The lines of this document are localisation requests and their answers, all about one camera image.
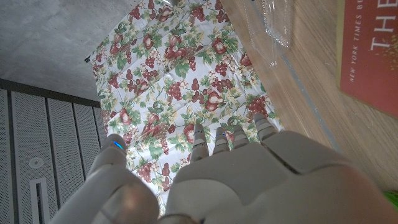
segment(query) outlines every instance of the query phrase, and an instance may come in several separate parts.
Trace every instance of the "green object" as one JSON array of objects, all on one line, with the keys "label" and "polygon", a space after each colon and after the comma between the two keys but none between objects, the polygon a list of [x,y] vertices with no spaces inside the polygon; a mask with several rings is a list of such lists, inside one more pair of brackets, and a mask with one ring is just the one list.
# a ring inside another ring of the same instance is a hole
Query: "green object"
[{"label": "green object", "polygon": [[384,192],[384,195],[387,199],[394,205],[394,207],[398,210],[398,192]]}]

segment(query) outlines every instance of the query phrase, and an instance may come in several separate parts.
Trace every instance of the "wood grain surface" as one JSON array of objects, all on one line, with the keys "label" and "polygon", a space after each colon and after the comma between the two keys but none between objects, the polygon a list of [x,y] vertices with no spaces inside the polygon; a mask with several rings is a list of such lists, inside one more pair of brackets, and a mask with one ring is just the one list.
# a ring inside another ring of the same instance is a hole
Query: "wood grain surface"
[{"label": "wood grain surface", "polygon": [[[382,190],[398,189],[398,119],[336,85],[337,0],[293,1],[292,45],[275,68],[261,57],[264,34],[251,41],[243,2],[221,2],[285,128],[341,151]],[[255,14],[248,21],[261,23]]]}]

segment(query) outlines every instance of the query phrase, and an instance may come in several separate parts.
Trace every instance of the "floral tablecloth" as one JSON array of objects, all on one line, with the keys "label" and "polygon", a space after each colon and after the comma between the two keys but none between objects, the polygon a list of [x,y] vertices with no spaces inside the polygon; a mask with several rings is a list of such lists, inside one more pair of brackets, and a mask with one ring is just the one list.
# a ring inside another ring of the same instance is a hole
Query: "floral tablecloth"
[{"label": "floral tablecloth", "polygon": [[219,126],[230,144],[234,124],[257,141],[257,112],[283,129],[219,0],[174,7],[143,0],[90,60],[106,134],[123,136],[128,168],[161,210],[175,173],[189,162],[195,123],[205,127],[210,150]]}]

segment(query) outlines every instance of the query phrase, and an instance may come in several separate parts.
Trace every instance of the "dark gray stripe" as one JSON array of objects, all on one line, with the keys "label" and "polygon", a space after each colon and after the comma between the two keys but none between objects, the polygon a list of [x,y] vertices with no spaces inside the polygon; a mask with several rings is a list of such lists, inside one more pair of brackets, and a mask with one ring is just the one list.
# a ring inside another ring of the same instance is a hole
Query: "dark gray stripe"
[{"label": "dark gray stripe", "polygon": [[19,223],[19,207],[18,207],[18,191],[17,191],[17,170],[15,162],[15,144],[14,144],[14,128],[12,121],[12,101],[11,101],[11,91],[7,91],[8,100],[8,126],[10,134],[10,156],[11,156],[11,181],[12,181],[12,195],[14,202],[14,223]]},{"label": "dark gray stripe", "polygon": [[97,130],[98,144],[99,144],[99,148],[101,149],[101,141],[100,141],[100,133],[98,132],[97,117],[95,116],[94,108],[91,108],[91,109],[93,111],[95,129]]},{"label": "dark gray stripe", "polygon": [[84,180],[86,181],[86,170],[85,170],[85,165],[84,165],[84,163],[83,163],[83,153],[82,153],[82,151],[81,151],[79,129],[77,128],[76,111],[75,111],[75,104],[74,104],[74,103],[72,103],[72,110],[73,110],[73,119],[75,120],[77,144],[79,145],[81,169],[82,169],[82,171],[83,171],[83,178],[84,178]]},{"label": "dark gray stripe", "polygon": [[54,143],[53,143],[53,138],[52,138],[52,129],[51,129],[51,122],[50,122],[49,101],[47,98],[44,98],[44,100],[45,100],[45,111],[47,113],[47,126],[49,127],[52,170],[53,170],[54,182],[55,182],[55,195],[57,196],[57,207],[58,207],[58,209],[60,209],[61,208],[60,186],[58,184],[57,166],[55,165],[55,152],[54,152]]},{"label": "dark gray stripe", "polygon": [[71,95],[59,93],[56,91],[51,91],[51,90],[46,90],[46,89],[39,88],[39,87],[16,83],[16,82],[12,82],[9,80],[3,80],[1,78],[0,78],[0,88],[2,88],[3,90],[15,91],[15,92],[19,92],[19,93],[26,93],[29,95],[41,96],[44,98],[51,98],[51,99],[55,99],[55,100],[66,101],[66,102],[71,102],[71,103],[77,103],[80,105],[93,106],[93,107],[100,108],[100,103],[98,101],[87,100],[87,99],[77,97],[77,96],[71,96]]}]

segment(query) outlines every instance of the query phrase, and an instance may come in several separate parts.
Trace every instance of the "blue led light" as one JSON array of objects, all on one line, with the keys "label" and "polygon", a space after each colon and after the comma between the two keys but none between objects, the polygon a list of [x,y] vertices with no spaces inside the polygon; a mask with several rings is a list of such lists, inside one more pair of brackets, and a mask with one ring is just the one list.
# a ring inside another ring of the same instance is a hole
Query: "blue led light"
[{"label": "blue led light", "polygon": [[122,147],[122,145],[120,145],[119,143],[117,143],[117,142],[113,142],[115,145],[117,145],[119,148],[121,148],[122,150],[124,150],[123,149],[123,147]]}]

